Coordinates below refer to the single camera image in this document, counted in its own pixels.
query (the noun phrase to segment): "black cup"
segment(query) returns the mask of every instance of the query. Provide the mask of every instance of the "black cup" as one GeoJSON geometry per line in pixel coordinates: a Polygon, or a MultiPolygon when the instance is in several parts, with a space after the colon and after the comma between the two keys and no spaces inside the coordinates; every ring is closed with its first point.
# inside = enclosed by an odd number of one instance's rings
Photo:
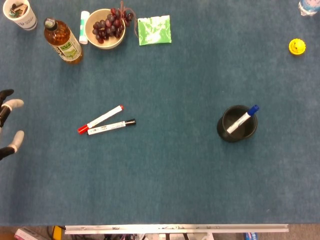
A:
{"type": "Polygon", "coordinates": [[[258,126],[258,119],[256,115],[250,117],[242,125],[240,125],[233,133],[228,133],[227,129],[237,121],[243,114],[245,114],[250,108],[242,105],[235,105],[229,107],[219,119],[216,126],[216,130],[219,136],[230,143],[234,143],[243,139],[250,138],[258,126]]]}

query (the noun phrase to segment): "plastic bottle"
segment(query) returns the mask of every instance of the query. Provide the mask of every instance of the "plastic bottle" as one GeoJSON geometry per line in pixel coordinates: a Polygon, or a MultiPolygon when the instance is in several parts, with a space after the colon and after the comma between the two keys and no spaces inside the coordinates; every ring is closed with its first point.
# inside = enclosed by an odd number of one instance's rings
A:
{"type": "Polygon", "coordinates": [[[302,16],[313,16],[320,10],[320,0],[300,0],[298,7],[302,16]]]}
{"type": "Polygon", "coordinates": [[[78,64],[82,60],[84,51],[63,21],[46,18],[44,37],[65,62],[78,64]]]}

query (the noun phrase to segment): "grape stem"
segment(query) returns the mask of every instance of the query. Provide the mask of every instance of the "grape stem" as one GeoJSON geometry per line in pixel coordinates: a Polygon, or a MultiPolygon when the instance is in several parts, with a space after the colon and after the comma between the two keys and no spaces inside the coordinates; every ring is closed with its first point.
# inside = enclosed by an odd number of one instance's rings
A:
{"type": "Polygon", "coordinates": [[[138,21],[137,21],[137,15],[136,15],[136,13],[135,13],[130,7],[125,7],[123,0],[121,0],[120,5],[121,5],[121,7],[120,7],[121,16],[122,16],[122,13],[123,13],[124,11],[128,11],[128,10],[129,10],[129,11],[132,12],[133,17],[134,17],[134,20],[133,20],[133,21],[134,21],[134,34],[136,35],[137,38],[139,38],[139,36],[138,36],[138,34],[137,34],[138,21]]]}

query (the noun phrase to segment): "grape bunch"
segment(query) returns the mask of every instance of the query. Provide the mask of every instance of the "grape bunch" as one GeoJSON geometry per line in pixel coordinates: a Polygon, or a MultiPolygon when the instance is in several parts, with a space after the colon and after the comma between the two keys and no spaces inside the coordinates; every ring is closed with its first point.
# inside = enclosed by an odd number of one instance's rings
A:
{"type": "Polygon", "coordinates": [[[125,26],[129,27],[134,18],[134,14],[131,12],[127,14],[126,11],[121,12],[115,8],[111,8],[110,12],[105,20],[96,21],[93,25],[92,33],[100,44],[103,44],[105,40],[112,36],[119,39],[125,26]]]}

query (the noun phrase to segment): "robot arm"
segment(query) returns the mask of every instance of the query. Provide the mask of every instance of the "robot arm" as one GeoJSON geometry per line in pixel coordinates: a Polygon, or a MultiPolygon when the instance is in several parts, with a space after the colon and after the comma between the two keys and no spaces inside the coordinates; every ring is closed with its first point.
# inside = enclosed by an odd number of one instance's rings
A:
{"type": "MultiPolygon", "coordinates": [[[[2,127],[4,126],[5,121],[7,120],[11,111],[15,108],[19,108],[24,105],[24,101],[22,101],[21,99],[11,99],[11,100],[5,102],[4,104],[2,104],[4,102],[4,100],[6,99],[6,97],[10,96],[13,93],[14,93],[14,90],[12,90],[12,89],[0,91],[0,106],[1,106],[1,109],[0,109],[0,139],[1,139],[2,127]]],[[[5,158],[11,154],[16,153],[24,140],[24,136],[25,136],[25,133],[23,131],[21,131],[21,130],[18,131],[15,134],[13,141],[8,146],[0,149],[0,160],[2,160],[3,158],[5,158]]]]}
{"type": "Polygon", "coordinates": [[[19,108],[24,105],[24,101],[21,99],[11,99],[7,102],[5,102],[1,106],[1,111],[0,111],[0,128],[2,128],[5,124],[5,121],[7,120],[9,114],[14,108],[19,108]]]}
{"type": "Polygon", "coordinates": [[[13,141],[6,147],[3,147],[0,149],[0,161],[11,155],[11,154],[14,154],[18,151],[18,149],[20,148],[21,144],[22,144],[22,141],[24,140],[24,136],[25,136],[25,133],[24,131],[18,131],[14,138],[13,138],[13,141]]]}

